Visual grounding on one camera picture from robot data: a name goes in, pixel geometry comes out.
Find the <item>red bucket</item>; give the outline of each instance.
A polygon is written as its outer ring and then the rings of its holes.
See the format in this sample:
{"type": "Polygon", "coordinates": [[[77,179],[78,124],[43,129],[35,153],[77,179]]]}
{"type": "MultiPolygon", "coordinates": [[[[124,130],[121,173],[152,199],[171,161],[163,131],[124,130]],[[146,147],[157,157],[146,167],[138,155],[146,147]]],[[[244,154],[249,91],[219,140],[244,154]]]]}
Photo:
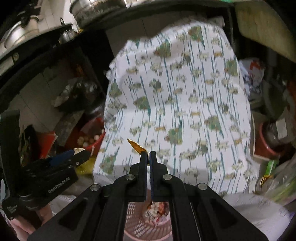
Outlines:
{"type": "Polygon", "coordinates": [[[81,130],[78,129],[78,127],[74,127],[71,135],[69,136],[67,143],[65,145],[65,148],[67,150],[73,149],[73,148],[79,148],[81,146],[78,146],[77,140],[79,137],[83,136],[94,136],[94,135],[100,135],[100,138],[95,141],[93,144],[90,144],[85,149],[89,152],[93,152],[93,156],[96,156],[101,148],[101,144],[103,142],[104,136],[105,136],[105,130],[103,133],[100,132],[100,130],[104,129],[104,120],[103,118],[95,118],[93,120],[90,120],[88,123],[86,123],[81,130]]]}

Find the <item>red pot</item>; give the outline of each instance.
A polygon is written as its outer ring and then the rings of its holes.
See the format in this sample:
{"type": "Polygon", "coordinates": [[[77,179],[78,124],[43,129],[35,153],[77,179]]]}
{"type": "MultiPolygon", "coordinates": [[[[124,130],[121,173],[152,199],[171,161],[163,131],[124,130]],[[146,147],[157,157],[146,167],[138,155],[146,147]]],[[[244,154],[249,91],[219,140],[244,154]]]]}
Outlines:
{"type": "Polygon", "coordinates": [[[268,122],[261,123],[259,126],[259,133],[255,143],[255,154],[269,159],[279,159],[286,153],[287,146],[278,146],[274,149],[268,146],[263,135],[263,129],[267,123],[268,122]]]}

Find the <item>cloth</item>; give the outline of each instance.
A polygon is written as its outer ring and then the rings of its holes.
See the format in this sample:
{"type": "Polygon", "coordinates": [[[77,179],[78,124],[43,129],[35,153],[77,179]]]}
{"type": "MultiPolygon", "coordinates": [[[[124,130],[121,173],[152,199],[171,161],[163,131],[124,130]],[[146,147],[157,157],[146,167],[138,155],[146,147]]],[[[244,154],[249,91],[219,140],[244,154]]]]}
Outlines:
{"type": "Polygon", "coordinates": [[[254,194],[226,195],[224,200],[263,232],[269,241],[276,241],[289,225],[293,214],[265,197],[254,194]]]}
{"type": "Polygon", "coordinates": [[[243,192],[256,177],[246,161],[250,106],[222,28],[183,19],[151,39],[129,40],[110,64],[106,136],[94,180],[112,183],[139,162],[126,138],[185,183],[243,192]]]}

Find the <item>white tile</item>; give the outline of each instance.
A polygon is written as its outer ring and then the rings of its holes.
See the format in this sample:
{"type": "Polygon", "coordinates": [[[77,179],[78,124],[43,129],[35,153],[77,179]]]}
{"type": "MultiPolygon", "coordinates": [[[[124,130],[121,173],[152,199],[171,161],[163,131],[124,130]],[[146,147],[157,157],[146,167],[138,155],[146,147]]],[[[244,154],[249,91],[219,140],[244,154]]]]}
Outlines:
{"type": "Polygon", "coordinates": [[[48,16],[52,15],[52,10],[49,5],[48,0],[43,0],[43,3],[41,5],[40,15],[48,16]]]}
{"type": "Polygon", "coordinates": [[[66,0],[64,3],[64,11],[63,11],[63,15],[62,15],[62,18],[64,19],[65,23],[72,23],[73,22],[73,15],[69,11],[70,5],[71,5],[70,1],[66,0]]]}
{"type": "Polygon", "coordinates": [[[31,102],[34,102],[36,94],[47,86],[45,78],[39,73],[21,89],[20,95],[26,104],[30,104],[31,102]]]}
{"type": "Polygon", "coordinates": [[[38,132],[48,132],[49,129],[43,125],[38,118],[33,114],[28,106],[20,112],[20,129],[24,130],[28,125],[33,125],[34,129],[38,132]]]}
{"type": "Polygon", "coordinates": [[[22,110],[26,107],[26,103],[20,95],[16,95],[9,103],[8,110],[22,110]]]}
{"type": "Polygon", "coordinates": [[[22,97],[22,99],[24,100],[24,102],[26,104],[28,104],[29,102],[31,102],[32,96],[34,96],[34,91],[31,87],[31,83],[29,82],[28,84],[26,84],[21,90],[20,90],[20,95],[22,97]]]}
{"type": "Polygon", "coordinates": [[[61,78],[60,76],[55,77],[53,80],[51,80],[48,85],[50,88],[50,91],[54,98],[52,100],[55,100],[56,97],[65,89],[67,86],[68,81],[64,78],[61,78]]]}
{"type": "Polygon", "coordinates": [[[60,16],[54,14],[53,17],[54,17],[55,25],[60,26],[61,25],[60,16]]]}
{"type": "Polygon", "coordinates": [[[45,18],[48,28],[53,28],[56,25],[53,15],[48,15],[45,18]]]}
{"type": "Polygon", "coordinates": [[[180,18],[179,12],[168,12],[143,18],[147,36],[153,37],[157,35],[163,28],[178,21],[180,18]]]}
{"type": "Polygon", "coordinates": [[[49,5],[53,15],[62,17],[66,0],[49,0],[49,5]]]}
{"type": "Polygon", "coordinates": [[[116,56],[128,39],[146,37],[142,19],[123,23],[106,31],[113,55],[116,56]]]}
{"type": "Polygon", "coordinates": [[[35,101],[28,106],[38,120],[51,131],[63,116],[63,113],[55,109],[41,94],[37,95],[35,101]]]}
{"type": "Polygon", "coordinates": [[[53,80],[56,76],[56,69],[54,67],[46,67],[42,72],[43,77],[45,78],[46,82],[53,80]]]}
{"type": "Polygon", "coordinates": [[[39,28],[39,32],[42,32],[48,29],[47,22],[45,19],[38,22],[38,28],[39,28]]]}

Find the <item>basket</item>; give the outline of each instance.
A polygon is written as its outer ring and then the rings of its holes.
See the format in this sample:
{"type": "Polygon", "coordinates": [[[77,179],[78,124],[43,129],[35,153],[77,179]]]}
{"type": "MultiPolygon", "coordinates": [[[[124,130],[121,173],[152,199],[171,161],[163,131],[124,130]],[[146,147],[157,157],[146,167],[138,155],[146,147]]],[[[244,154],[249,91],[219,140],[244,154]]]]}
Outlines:
{"type": "MultiPolygon", "coordinates": [[[[80,130],[80,128],[75,126],[73,131],[71,132],[68,140],[67,140],[67,143],[65,144],[65,148],[67,150],[71,150],[73,148],[78,148],[77,139],[80,136],[85,136],[86,134],[88,134],[90,136],[93,136],[95,134],[100,134],[97,131],[98,128],[101,128],[101,129],[104,128],[104,120],[103,120],[103,118],[100,118],[100,117],[94,118],[93,120],[86,123],[82,127],[81,130],[80,130]]],[[[100,136],[100,138],[97,141],[95,141],[93,144],[90,144],[88,147],[85,148],[90,153],[92,152],[92,150],[94,148],[92,156],[94,156],[94,157],[97,156],[98,152],[100,151],[101,144],[103,142],[104,136],[105,136],[105,132],[100,136]]]]}
{"type": "Polygon", "coordinates": [[[147,190],[145,202],[129,202],[124,233],[135,241],[162,241],[172,234],[170,214],[165,222],[157,227],[145,223],[143,214],[151,202],[150,190],[147,190]]]}

